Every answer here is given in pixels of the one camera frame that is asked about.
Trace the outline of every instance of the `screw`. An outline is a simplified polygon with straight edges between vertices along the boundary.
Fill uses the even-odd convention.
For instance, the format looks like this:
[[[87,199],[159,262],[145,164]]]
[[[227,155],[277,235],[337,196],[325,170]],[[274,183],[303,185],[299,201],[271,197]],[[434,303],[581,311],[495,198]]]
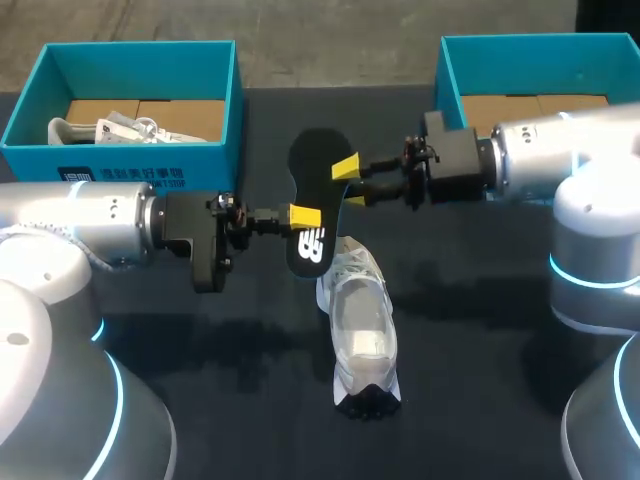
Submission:
[[[227,272],[230,272],[232,267],[231,259],[225,258],[220,262],[220,266],[224,268]]]

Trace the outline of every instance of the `white sneaker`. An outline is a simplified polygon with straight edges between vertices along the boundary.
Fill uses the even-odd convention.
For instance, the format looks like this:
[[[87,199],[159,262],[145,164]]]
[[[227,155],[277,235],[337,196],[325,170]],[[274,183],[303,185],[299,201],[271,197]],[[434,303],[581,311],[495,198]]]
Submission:
[[[351,237],[338,239],[331,268],[317,280],[316,301],[331,321],[334,403],[369,385],[399,401],[393,306],[380,268],[363,245]]]

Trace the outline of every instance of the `table surface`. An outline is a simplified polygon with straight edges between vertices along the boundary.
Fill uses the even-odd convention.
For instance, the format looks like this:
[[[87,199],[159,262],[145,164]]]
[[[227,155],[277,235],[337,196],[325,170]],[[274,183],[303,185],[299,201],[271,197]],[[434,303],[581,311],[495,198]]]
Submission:
[[[341,130],[365,158],[397,154],[432,96],[248,90],[245,199],[293,199],[287,151],[307,127]],[[0,131],[16,98],[0,95]],[[4,163],[0,179],[11,179]],[[347,205],[340,230],[374,254],[394,304],[403,405],[382,420],[334,409],[327,317],[313,282],[288,273],[281,240],[254,239],[222,294],[193,293],[188,265],[164,254],[117,279],[96,274],[110,351],[174,418],[176,480],[567,479],[562,407],[615,345],[550,313],[550,210]]]

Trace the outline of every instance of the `teal box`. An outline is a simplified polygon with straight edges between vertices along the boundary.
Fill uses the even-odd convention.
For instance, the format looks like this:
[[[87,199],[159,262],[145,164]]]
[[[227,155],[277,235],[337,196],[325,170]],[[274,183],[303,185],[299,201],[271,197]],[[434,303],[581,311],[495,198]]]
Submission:
[[[640,100],[640,52],[626,33],[442,37],[436,109],[468,126],[464,95],[606,95]]]
[[[225,100],[221,141],[48,146],[49,121],[64,118],[74,99]],[[96,181],[148,181],[160,194],[233,191],[242,116],[235,42],[47,44],[0,146],[13,173],[25,182],[88,178],[88,172]]]

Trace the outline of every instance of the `black insole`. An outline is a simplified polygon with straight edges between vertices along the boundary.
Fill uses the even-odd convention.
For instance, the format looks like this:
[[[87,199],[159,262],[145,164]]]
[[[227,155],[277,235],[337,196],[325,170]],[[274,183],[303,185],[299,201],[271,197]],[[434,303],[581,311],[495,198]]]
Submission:
[[[295,204],[322,212],[322,227],[299,230],[287,239],[287,264],[300,278],[318,278],[331,266],[340,207],[348,186],[333,181],[331,166],[353,154],[349,141],[331,129],[303,131],[289,150],[289,171],[296,184]]]

